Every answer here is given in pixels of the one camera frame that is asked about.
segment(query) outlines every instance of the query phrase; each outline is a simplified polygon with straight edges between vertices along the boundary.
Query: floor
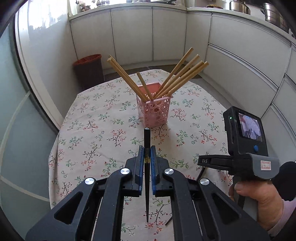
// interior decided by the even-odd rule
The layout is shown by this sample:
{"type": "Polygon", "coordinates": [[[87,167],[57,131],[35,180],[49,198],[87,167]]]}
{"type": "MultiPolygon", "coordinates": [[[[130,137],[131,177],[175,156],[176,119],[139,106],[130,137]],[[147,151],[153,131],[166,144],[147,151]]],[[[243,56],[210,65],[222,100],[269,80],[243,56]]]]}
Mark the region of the floor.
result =
{"type": "MultiPolygon", "coordinates": [[[[143,68],[136,68],[136,69],[129,69],[126,70],[127,74],[134,74],[136,72],[142,72],[150,69],[162,69],[166,72],[171,72],[175,65],[160,65],[160,66],[149,66],[149,67],[143,67],[143,68]]],[[[104,76],[105,82],[119,78],[118,73],[110,73],[106,74],[104,76]]],[[[199,85],[204,90],[206,90],[211,96],[213,96],[218,102],[220,102],[221,105],[223,105],[226,109],[231,107],[232,105],[229,103],[229,101],[226,100],[225,97],[223,97],[213,86],[211,86],[208,82],[206,82],[203,78],[201,78],[199,75],[194,76],[193,79],[190,80],[191,82],[199,85]]]]}

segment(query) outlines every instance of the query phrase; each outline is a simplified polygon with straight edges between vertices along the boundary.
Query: white cabinet door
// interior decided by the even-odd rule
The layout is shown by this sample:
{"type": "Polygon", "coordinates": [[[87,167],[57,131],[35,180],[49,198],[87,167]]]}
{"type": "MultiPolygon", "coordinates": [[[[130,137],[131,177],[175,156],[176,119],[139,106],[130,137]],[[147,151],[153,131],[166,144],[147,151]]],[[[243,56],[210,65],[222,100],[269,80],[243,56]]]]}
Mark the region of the white cabinet door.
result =
{"type": "Polygon", "coordinates": [[[262,117],[265,137],[283,164],[296,160],[296,140],[290,126],[273,104],[262,117]]]}
{"type": "Polygon", "coordinates": [[[184,55],[186,12],[153,8],[153,60],[180,60],[184,55]]]}
{"type": "Polygon", "coordinates": [[[209,42],[244,59],[280,86],[291,43],[277,33],[247,20],[213,15],[209,42]]]}
{"type": "Polygon", "coordinates": [[[293,44],[287,75],[296,83],[296,46],[293,44]]]}
{"type": "Polygon", "coordinates": [[[274,104],[296,133],[296,84],[287,75],[276,94],[274,104]]]}
{"type": "Polygon", "coordinates": [[[231,53],[209,45],[204,73],[224,88],[248,112],[262,117],[274,98],[277,86],[231,53]]]}
{"type": "Polygon", "coordinates": [[[112,9],[111,17],[117,62],[152,61],[152,8],[112,9]]]}
{"type": "Polygon", "coordinates": [[[109,55],[115,57],[111,13],[95,12],[70,21],[78,59],[101,54],[103,69],[110,68],[109,55]]]}
{"type": "Polygon", "coordinates": [[[189,12],[187,14],[185,53],[192,47],[194,51],[190,57],[200,55],[205,60],[211,25],[210,13],[189,12]]]}

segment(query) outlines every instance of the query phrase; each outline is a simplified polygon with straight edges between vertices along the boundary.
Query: pink plastic basket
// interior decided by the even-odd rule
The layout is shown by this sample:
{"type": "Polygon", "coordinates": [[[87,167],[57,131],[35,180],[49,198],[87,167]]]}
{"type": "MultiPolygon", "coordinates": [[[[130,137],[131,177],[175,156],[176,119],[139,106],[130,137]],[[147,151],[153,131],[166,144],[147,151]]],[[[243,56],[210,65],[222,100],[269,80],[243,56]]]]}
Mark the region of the pink plastic basket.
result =
{"type": "MultiPolygon", "coordinates": [[[[147,88],[152,95],[155,94],[159,87],[160,83],[158,82],[147,84],[147,88]]],[[[139,85],[139,88],[142,91],[142,93],[146,93],[142,85],[139,85]]],[[[163,97],[160,99],[156,99],[154,101],[147,102],[143,102],[138,96],[136,98],[139,118],[142,120],[144,127],[151,128],[166,124],[168,120],[170,100],[172,97],[163,97]]]]}

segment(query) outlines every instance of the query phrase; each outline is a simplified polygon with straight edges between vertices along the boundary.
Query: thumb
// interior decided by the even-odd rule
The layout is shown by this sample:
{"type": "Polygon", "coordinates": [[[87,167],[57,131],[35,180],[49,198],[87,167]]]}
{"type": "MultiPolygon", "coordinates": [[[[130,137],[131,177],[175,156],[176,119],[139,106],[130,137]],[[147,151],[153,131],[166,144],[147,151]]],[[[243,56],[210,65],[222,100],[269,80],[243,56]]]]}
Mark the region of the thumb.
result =
{"type": "Polygon", "coordinates": [[[242,181],[235,184],[237,194],[248,196],[258,202],[273,200],[278,195],[275,186],[268,181],[242,181]]]}

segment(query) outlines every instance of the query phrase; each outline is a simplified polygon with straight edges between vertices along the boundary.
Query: tablecloth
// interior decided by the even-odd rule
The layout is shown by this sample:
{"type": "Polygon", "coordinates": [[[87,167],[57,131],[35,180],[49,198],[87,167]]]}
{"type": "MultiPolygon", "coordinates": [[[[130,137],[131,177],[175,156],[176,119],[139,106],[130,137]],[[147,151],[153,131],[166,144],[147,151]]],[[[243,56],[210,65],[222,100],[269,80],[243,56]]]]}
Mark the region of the tablecloth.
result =
{"type": "MultiPolygon", "coordinates": [[[[163,70],[141,72],[146,83],[163,82],[163,70]]],[[[136,74],[130,77],[137,83],[136,74]]],[[[225,108],[198,85],[188,82],[174,93],[167,124],[151,129],[151,145],[169,165],[186,177],[196,179],[199,155],[227,154],[222,113],[225,108]]],[[[143,125],[138,117],[136,94],[118,78],[77,95],[66,115],[49,157],[49,197],[54,207],[86,177],[108,177],[136,156],[143,144],[143,125]]],[[[207,169],[209,178],[228,193],[232,177],[225,171],[207,169]]],[[[121,227],[122,241],[165,241],[173,239],[170,199],[150,193],[149,214],[145,192],[139,198],[125,197],[121,227]]]]}

